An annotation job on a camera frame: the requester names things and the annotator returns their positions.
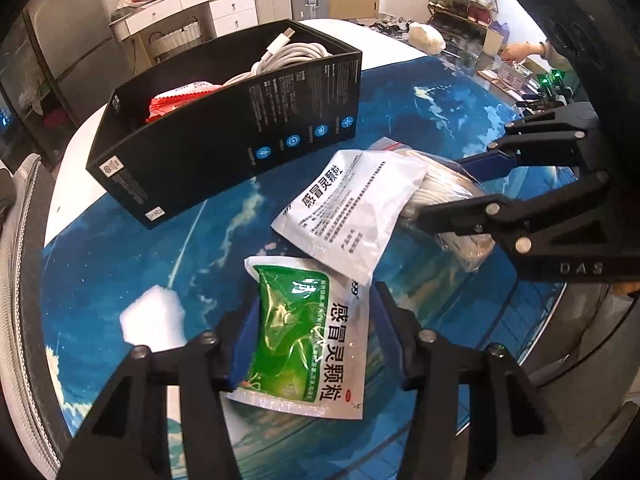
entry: round table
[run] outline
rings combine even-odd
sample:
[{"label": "round table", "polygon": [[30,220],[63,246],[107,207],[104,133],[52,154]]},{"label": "round table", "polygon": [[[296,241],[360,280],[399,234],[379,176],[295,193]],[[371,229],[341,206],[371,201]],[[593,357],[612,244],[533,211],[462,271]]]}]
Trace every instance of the round table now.
[{"label": "round table", "polygon": [[[437,58],[354,23],[305,23],[363,52],[354,139],[252,178],[151,231],[84,169],[104,108],[69,143],[47,224],[42,315],[52,379],[72,433],[130,348],[119,314],[161,285],[180,298],[187,338],[215,326],[224,312],[239,306],[248,286],[255,287],[242,265],[246,256],[300,255],[270,223],[335,150],[364,149],[388,136],[458,158],[484,150],[514,117],[509,107]],[[566,178],[555,168],[521,168],[488,189],[528,198]],[[375,279],[385,281],[398,304],[413,310],[424,326],[453,343],[483,348],[498,340],[519,359],[543,329],[561,288],[521,282],[499,248],[478,272],[463,272],[431,238],[401,228]],[[461,388],[460,425],[468,416],[466,396]],[[391,380],[372,331],[363,420],[309,418],[235,402],[225,405],[225,416],[244,478],[385,479],[398,468],[414,398]],[[168,418],[172,469],[180,478],[185,466],[175,396]]]}]

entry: medicine packet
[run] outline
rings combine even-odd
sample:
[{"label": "medicine packet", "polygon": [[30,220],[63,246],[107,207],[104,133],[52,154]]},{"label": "medicine packet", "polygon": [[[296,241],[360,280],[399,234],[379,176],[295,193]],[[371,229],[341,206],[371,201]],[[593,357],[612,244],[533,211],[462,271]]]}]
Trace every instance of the medicine packet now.
[{"label": "medicine packet", "polygon": [[365,286],[314,260],[251,256],[258,345],[232,400],[278,412],[362,418],[369,336]]},{"label": "medicine packet", "polygon": [[426,171],[423,161],[391,151],[340,150],[271,227],[326,266],[370,283]]}]

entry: black box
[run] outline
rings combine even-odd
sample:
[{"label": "black box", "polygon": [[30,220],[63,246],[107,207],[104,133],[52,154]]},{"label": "black box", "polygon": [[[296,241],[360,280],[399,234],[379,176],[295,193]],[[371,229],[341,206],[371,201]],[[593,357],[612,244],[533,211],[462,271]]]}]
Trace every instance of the black box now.
[{"label": "black box", "polygon": [[[153,97],[247,72],[287,27],[331,57],[261,74],[145,124]],[[207,41],[115,90],[87,171],[148,228],[258,173],[354,136],[361,51],[291,20]]]}]

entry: red snack package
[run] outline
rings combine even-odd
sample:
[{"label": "red snack package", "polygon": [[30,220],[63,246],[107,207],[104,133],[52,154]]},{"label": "red snack package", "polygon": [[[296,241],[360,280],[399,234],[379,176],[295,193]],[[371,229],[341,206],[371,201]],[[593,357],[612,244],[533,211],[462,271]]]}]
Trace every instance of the red snack package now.
[{"label": "red snack package", "polygon": [[222,88],[222,85],[212,85],[206,81],[197,81],[158,94],[151,99],[149,103],[149,117],[146,119],[146,122],[151,123],[176,108],[180,108],[191,101],[211,94],[219,88]]}]

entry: person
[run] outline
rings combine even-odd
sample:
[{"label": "person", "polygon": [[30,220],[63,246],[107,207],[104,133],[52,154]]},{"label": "person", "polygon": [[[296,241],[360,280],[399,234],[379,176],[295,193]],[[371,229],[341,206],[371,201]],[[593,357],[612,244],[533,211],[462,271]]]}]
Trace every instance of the person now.
[{"label": "person", "polygon": [[569,61],[551,46],[548,41],[540,43],[511,43],[508,44],[500,53],[503,61],[521,63],[527,56],[538,54],[545,59],[549,65],[565,72],[573,72]]},{"label": "person", "polygon": [[557,68],[566,73],[564,76],[564,84],[571,87],[574,93],[574,102],[589,100],[569,60],[559,54],[548,41],[540,41],[539,43],[529,43],[529,41],[527,41],[526,43],[508,44],[501,51],[500,58],[505,62],[521,63],[527,56],[531,56],[532,54],[538,54],[553,68]]}]

